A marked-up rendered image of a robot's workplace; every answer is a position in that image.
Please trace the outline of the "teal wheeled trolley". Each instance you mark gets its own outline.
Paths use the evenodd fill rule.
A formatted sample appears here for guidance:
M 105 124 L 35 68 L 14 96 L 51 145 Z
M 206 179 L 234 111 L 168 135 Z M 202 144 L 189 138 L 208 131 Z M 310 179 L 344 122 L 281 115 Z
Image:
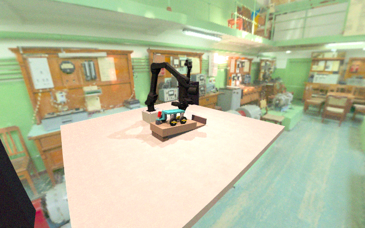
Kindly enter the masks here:
M 167 120 L 167 114 L 170 114 L 170 125 L 175 126 L 177 124 L 177 114 L 180 113 L 180 123 L 185 124 L 187 121 L 187 118 L 184 117 L 184 110 L 181 109 L 172 109 L 172 110 L 163 110 L 162 115 L 159 119 L 156 119 L 157 121 L 165 122 Z

